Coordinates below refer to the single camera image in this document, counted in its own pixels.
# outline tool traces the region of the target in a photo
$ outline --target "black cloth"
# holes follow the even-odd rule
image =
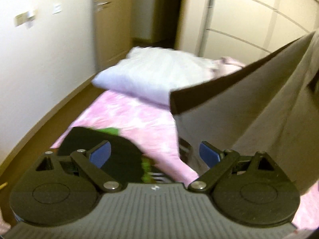
[[[111,143],[111,156],[101,169],[120,183],[143,183],[143,153],[131,141],[120,136],[74,127],[63,140],[57,155],[69,156],[78,149],[88,151],[105,140]],[[161,173],[155,167],[152,167],[152,172]]]

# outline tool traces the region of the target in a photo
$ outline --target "gray blanket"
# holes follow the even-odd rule
[[[319,31],[234,74],[173,91],[178,135],[194,152],[188,164],[208,170],[203,140],[242,155],[266,151],[306,192],[319,178],[318,70]]]

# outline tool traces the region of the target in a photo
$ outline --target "metal bolt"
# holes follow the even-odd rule
[[[120,186],[118,182],[106,182],[103,184],[103,187],[108,190],[115,190]]]
[[[195,181],[195,182],[192,182],[190,186],[196,190],[203,190],[206,188],[207,184],[205,182]]]

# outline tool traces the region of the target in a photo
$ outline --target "wall socket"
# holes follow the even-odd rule
[[[27,20],[28,20],[28,13],[27,13],[27,12],[21,13],[21,14],[15,16],[14,19],[15,19],[15,24],[16,24],[16,27],[17,27],[17,26],[19,26],[19,25],[21,25],[21,24],[27,22]]]

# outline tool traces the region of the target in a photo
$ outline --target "bed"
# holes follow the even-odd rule
[[[167,105],[158,105],[146,99],[140,99],[122,92],[108,90],[99,96],[95,102],[70,125],[65,133],[54,143],[52,148],[58,148],[73,127],[83,126],[94,129],[107,127],[119,128],[119,135],[131,140],[146,156],[154,159],[156,167],[172,177],[175,181],[182,182],[185,186],[188,186],[206,169],[202,168],[196,156],[190,157],[187,163],[184,163],[180,159],[179,138],[189,141],[190,144],[193,142],[192,139],[185,136],[181,127],[186,126],[186,128],[189,128],[192,125],[194,127],[194,122],[187,123],[187,118],[183,116],[183,114],[189,112],[190,109],[195,109],[198,105],[206,105],[206,101],[215,98],[226,90],[231,90],[230,88],[240,83],[240,80],[251,76],[253,71],[271,61],[287,47],[288,46],[274,52],[266,59],[251,64],[243,71],[237,71],[237,69],[226,71],[226,73],[221,75],[224,76],[222,78],[194,86],[194,89],[198,87],[200,87],[200,89],[202,89],[202,87],[211,88],[210,85],[214,86],[214,90],[207,93],[208,97],[206,99],[203,99],[202,96],[196,96],[196,94],[193,93],[193,88],[180,89],[172,92],[170,96],[171,105],[168,107]],[[224,63],[224,59],[218,62],[218,64]],[[222,132],[219,136],[216,136],[216,138],[219,139],[222,135],[227,137],[225,133]],[[210,137],[202,137],[200,139],[209,141]],[[225,145],[227,145],[226,142],[220,139],[218,141],[211,141],[211,144],[221,149],[232,148],[231,143],[228,143],[229,146],[225,147]],[[240,146],[238,146],[238,148],[240,152],[257,151],[244,150]],[[303,193],[305,194],[301,197],[301,204],[293,223],[299,229],[315,229],[319,226],[319,217],[316,214],[319,210],[317,184],[313,185],[307,193],[306,191],[303,191]]]

